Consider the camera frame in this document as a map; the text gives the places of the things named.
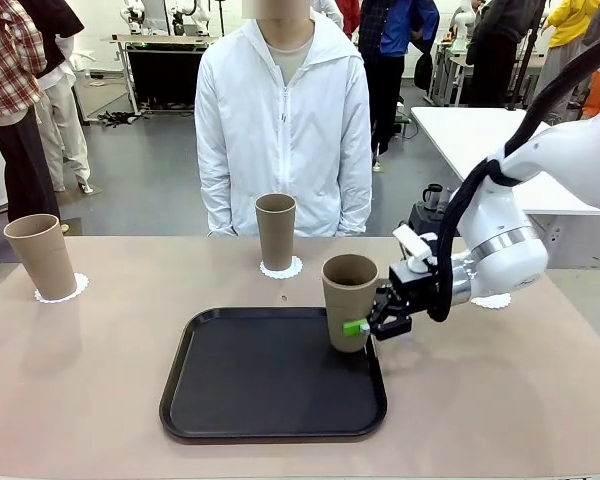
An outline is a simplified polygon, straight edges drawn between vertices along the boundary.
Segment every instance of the red plaid shirt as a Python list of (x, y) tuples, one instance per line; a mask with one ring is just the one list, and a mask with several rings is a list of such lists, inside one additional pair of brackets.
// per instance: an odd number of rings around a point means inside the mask
[(0, 117), (28, 109), (42, 96), (42, 35), (17, 0), (0, 0)]

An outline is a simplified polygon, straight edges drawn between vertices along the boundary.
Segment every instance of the paper cup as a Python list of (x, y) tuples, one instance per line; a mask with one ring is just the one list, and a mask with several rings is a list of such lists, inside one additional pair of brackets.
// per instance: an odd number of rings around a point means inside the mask
[(350, 353), (364, 348), (368, 332), (345, 334), (345, 325), (365, 323), (373, 308), (377, 280), (378, 267), (361, 255), (333, 257), (322, 267), (329, 338), (336, 350)]
[(267, 270), (279, 272), (291, 266), (296, 201), (289, 195), (272, 193), (256, 200), (262, 262)]
[(60, 300), (75, 292), (76, 279), (57, 217), (19, 218), (4, 227), (4, 236), (45, 300)]

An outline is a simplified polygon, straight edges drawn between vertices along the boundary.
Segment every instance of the yellow jacket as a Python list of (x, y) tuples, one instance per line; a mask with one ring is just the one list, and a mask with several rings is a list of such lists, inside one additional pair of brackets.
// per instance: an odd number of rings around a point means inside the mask
[(598, 5), (600, 0), (563, 0), (562, 5), (547, 19), (549, 25), (556, 27), (549, 47), (566, 45), (580, 35), (584, 35)]

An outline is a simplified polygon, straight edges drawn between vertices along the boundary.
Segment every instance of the paper coaster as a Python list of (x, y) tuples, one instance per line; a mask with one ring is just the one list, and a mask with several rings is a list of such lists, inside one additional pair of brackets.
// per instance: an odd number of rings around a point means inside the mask
[(71, 300), (72, 298), (77, 297), (82, 292), (84, 292), (85, 288), (87, 288), (87, 285), (89, 285), (89, 279), (87, 278), (86, 275), (83, 275), (82, 273), (76, 273), (75, 276), (76, 276), (76, 284), (78, 285), (78, 288), (76, 288), (76, 291), (73, 292), (68, 297), (61, 298), (60, 300), (45, 300), (44, 298), (42, 298), (42, 295), (40, 295), (40, 292), (38, 290), (36, 290), (36, 293), (34, 294), (36, 297), (36, 300), (38, 300), (41, 303), (60, 303), (60, 302), (66, 302), (67, 300)]
[(504, 293), (502, 295), (493, 295), (491, 297), (476, 297), (471, 300), (471, 303), (475, 303), (482, 308), (490, 309), (501, 309), (508, 307), (511, 303), (511, 294)]
[(281, 270), (278, 272), (267, 270), (264, 266), (264, 263), (260, 262), (260, 271), (264, 273), (265, 276), (269, 278), (275, 278), (277, 280), (295, 277), (302, 271), (302, 260), (300, 260), (298, 257), (291, 257), (291, 266), (286, 270)]

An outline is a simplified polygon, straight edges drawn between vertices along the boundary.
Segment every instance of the black tray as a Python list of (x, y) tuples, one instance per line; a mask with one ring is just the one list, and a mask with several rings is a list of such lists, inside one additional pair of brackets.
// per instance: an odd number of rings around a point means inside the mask
[(358, 353), (335, 351), (322, 308), (199, 314), (160, 402), (164, 427), (184, 440), (355, 437), (386, 413), (373, 342)]

